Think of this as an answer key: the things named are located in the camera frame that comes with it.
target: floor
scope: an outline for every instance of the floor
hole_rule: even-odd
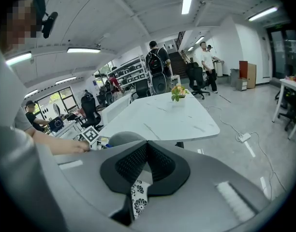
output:
[[[184,147],[222,161],[263,189],[269,199],[274,199],[284,191],[259,147],[258,136],[252,134],[247,141],[248,149],[235,140],[236,132],[220,121],[220,115],[224,122],[230,123],[242,134],[257,132],[260,135],[261,148],[269,156],[281,183],[289,190],[296,179],[296,133],[292,140],[288,140],[291,129],[288,132],[284,130],[287,119],[276,118],[275,123],[271,121],[276,108],[274,97],[279,89],[261,85],[241,92],[226,82],[219,82],[223,84],[218,84],[218,94],[205,95],[205,100],[199,95],[196,97],[206,108],[217,106],[222,109],[209,108],[220,134],[215,138],[185,142]]]

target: potted plant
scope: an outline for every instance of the potted plant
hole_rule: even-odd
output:
[[[186,94],[189,94],[188,90],[178,83],[172,89],[172,101],[176,100],[178,102],[179,99],[185,98]]]

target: ceiling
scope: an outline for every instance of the ceiling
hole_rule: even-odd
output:
[[[27,39],[6,58],[32,52],[32,59],[12,66],[26,87],[66,75],[88,77],[140,43],[185,30],[193,30],[190,40],[195,41],[229,13],[248,17],[267,1],[192,0],[189,13],[182,15],[182,0],[46,0],[46,11],[59,14],[50,37]],[[66,53],[69,46],[96,44],[101,45],[98,54]]]

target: extension cord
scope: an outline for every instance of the extension cord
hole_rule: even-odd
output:
[[[244,143],[245,141],[247,141],[249,138],[251,138],[251,135],[249,133],[245,133],[242,136],[239,136],[239,140]]]

